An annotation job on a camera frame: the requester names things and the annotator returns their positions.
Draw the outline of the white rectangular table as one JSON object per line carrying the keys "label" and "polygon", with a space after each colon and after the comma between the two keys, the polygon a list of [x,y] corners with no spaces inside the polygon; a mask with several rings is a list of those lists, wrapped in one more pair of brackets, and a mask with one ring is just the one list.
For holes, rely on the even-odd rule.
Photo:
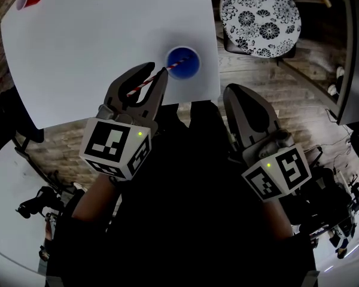
{"label": "white rectangular table", "polygon": [[40,0],[1,21],[2,43],[22,102],[39,128],[94,116],[109,85],[128,69],[165,64],[175,47],[192,48],[200,69],[170,79],[164,104],[219,97],[211,0]]}

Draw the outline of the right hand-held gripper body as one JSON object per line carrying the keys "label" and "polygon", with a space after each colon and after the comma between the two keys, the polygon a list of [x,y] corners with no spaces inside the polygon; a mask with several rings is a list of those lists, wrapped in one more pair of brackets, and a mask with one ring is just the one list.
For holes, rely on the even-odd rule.
{"label": "right hand-held gripper body", "polygon": [[244,181],[261,201],[287,196],[312,177],[301,145],[290,132],[278,130],[242,153]]}

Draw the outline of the white round table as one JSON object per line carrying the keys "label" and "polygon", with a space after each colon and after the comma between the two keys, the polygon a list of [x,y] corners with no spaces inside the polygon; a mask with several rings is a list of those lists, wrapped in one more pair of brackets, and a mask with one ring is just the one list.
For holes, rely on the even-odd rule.
{"label": "white round table", "polygon": [[0,152],[0,287],[44,287],[38,272],[44,218],[25,219],[20,203],[35,197],[45,184],[12,147]]}

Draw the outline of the red white striped straw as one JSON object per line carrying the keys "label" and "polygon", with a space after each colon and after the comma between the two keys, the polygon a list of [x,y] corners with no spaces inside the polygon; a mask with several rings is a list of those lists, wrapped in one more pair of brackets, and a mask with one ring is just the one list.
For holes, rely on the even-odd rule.
{"label": "red white striped straw", "polygon": [[[189,59],[193,58],[194,54],[183,57],[181,60],[169,65],[168,67],[166,67],[167,71],[172,70],[173,68],[176,68],[178,65],[188,61]],[[131,95],[135,94],[137,91],[140,91],[143,87],[145,87],[146,85],[148,85],[149,83],[151,83],[156,76],[152,76],[151,78],[147,79],[146,81],[144,81],[143,83],[141,83],[139,86],[135,87],[132,91],[128,92],[127,97],[130,97]]]}

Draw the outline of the person's right forearm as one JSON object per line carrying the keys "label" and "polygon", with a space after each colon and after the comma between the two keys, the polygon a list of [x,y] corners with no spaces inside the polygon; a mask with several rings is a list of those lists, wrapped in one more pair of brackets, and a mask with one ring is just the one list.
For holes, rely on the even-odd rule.
{"label": "person's right forearm", "polygon": [[290,220],[279,200],[263,203],[263,215],[267,229],[275,240],[284,240],[293,236]]}

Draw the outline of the blue cup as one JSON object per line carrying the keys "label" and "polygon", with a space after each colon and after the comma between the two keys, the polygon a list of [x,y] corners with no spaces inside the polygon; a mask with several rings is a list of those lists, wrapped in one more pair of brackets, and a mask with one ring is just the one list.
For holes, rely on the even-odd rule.
{"label": "blue cup", "polygon": [[166,67],[192,54],[194,54],[193,58],[169,71],[169,75],[172,78],[176,80],[187,80],[194,77],[201,68],[201,60],[196,51],[191,47],[177,46],[167,53],[165,58]]}

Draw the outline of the person's black clothing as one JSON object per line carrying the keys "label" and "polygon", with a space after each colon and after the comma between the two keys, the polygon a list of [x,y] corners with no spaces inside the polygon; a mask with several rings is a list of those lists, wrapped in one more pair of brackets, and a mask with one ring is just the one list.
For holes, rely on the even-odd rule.
{"label": "person's black clothing", "polygon": [[308,235],[275,240],[234,163],[216,105],[160,108],[152,151],[106,221],[56,224],[47,278],[60,287],[302,287],[315,269]]}

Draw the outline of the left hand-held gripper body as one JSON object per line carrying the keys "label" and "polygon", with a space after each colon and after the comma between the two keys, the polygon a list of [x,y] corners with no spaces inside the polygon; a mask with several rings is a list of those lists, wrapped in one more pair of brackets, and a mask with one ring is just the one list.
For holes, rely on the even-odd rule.
{"label": "left hand-held gripper body", "polygon": [[150,153],[158,104],[102,105],[87,121],[79,156],[94,170],[130,181]]}

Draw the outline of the person's left forearm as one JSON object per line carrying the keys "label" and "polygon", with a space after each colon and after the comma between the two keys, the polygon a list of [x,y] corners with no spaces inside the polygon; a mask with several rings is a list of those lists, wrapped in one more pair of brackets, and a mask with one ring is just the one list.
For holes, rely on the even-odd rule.
{"label": "person's left forearm", "polygon": [[119,184],[101,174],[82,196],[72,217],[86,222],[106,221],[112,216],[120,194]]}

